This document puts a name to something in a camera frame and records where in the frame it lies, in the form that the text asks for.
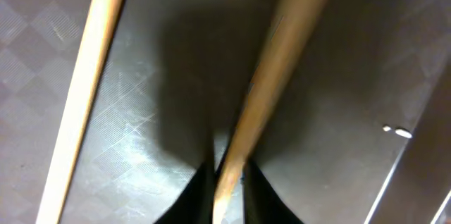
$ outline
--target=light wooden stick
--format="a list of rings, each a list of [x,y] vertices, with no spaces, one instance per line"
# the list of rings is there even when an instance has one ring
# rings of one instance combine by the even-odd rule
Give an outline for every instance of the light wooden stick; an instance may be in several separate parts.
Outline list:
[[[247,106],[238,121],[214,196],[213,224],[220,224],[232,190],[326,0],[281,0],[278,29],[265,43]]]
[[[36,224],[57,224],[122,0],[92,0]]]

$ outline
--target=wooden rod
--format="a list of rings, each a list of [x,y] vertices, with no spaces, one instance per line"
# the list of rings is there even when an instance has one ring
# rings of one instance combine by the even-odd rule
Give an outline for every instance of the wooden rod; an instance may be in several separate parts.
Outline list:
[[[272,110],[314,29],[326,0],[281,0],[280,23],[266,41],[254,86],[238,121],[214,196],[213,224],[220,224],[232,190],[241,176]]]
[[[91,0],[36,224],[57,224],[122,0]]]

